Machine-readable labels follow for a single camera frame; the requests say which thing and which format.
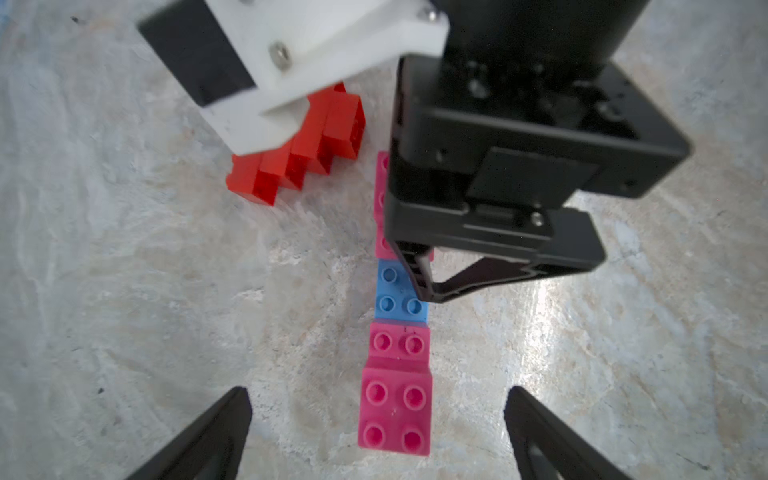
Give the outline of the blue lego brick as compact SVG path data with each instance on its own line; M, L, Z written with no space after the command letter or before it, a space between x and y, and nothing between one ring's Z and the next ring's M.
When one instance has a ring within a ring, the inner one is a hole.
M411 279L398 260L379 260L375 318L426 324L428 304L418 299Z

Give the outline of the pink lego brick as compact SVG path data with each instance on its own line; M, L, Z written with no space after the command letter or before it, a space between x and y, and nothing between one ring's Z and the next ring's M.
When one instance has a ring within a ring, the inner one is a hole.
M373 219L376 223L375 256L378 260L397 260L396 253L385 238L385 200L388 184L389 152L379 151L376 157Z
M425 323L374 322L369 328L368 360L385 367L426 370L430 342L431 330Z
M358 446L406 455L431 453L429 371L368 366L362 371Z

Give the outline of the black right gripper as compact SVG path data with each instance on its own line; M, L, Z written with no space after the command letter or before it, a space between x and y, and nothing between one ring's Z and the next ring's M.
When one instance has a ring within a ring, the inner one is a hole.
M437 58L401 59L385 237L417 297L574 275L603 262L576 192L636 199L690 154L612 60L642 1L439 1ZM436 247L482 258L435 282Z

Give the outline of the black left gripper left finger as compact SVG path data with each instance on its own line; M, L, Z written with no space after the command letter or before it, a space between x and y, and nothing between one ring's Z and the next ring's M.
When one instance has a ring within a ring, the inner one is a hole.
M236 386L129 475L131 479L234 479L252 420L248 391Z

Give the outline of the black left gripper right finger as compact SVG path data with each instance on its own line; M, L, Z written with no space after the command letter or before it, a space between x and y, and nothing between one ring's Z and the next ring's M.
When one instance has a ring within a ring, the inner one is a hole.
M509 390L504 420L523 479L630 479L521 386Z

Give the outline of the red long lego brick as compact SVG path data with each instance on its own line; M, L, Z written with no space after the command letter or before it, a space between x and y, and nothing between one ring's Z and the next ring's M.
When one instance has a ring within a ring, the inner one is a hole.
M328 175L337 157L358 158L366 118L362 99L342 83L311 94L301 129L281 147L232 156L228 190L272 206L281 188L300 191L308 173Z

